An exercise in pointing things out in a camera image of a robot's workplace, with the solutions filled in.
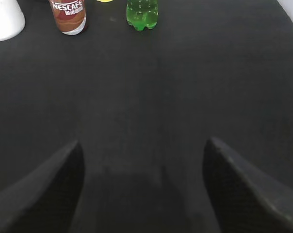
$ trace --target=plastic bottle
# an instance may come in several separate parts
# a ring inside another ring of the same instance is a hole
[[[153,29],[158,20],[158,0],[128,0],[126,16],[137,31]]]
[[[87,28],[84,0],[49,0],[58,29],[77,35]]]

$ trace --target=green soda bottle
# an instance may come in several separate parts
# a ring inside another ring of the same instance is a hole
[[[126,16],[137,31],[153,29],[158,19],[158,0],[128,0]]]

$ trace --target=black surface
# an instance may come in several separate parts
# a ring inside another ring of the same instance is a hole
[[[293,190],[217,138],[205,146],[203,176],[223,233],[293,233]]]
[[[89,28],[74,37],[44,1],[19,2],[27,26],[0,42],[0,190],[78,138],[81,206],[105,166],[158,182],[166,164],[188,217],[215,233],[201,176],[210,135],[293,187],[293,24],[276,0],[160,0],[142,33],[125,0],[88,0]],[[89,232],[96,208],[81,222]]]
[[[83,152],[74,142],[0,192],[0,233],[67,233],[83,182]]]

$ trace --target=black mat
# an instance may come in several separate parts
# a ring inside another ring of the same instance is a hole
[[[276,0],[160,0],[142,33],[125,0],[89,0],[74,37],[44,0],[19,2],[27,26],[0,42],[0,190],[77,138],[88,181],[108,167],[158,182],[166,164],[188,218],[217,233],[201,177],[210,135],[293,188],[293,24]],[[88,187],[80,207],[96,206]],[[81,233],[96,229],[88,211]]]

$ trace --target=nescafe label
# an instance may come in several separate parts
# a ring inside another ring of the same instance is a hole
[[[79,34],[86,25],[84,0],[50,0],[56,24],[67,35]]]

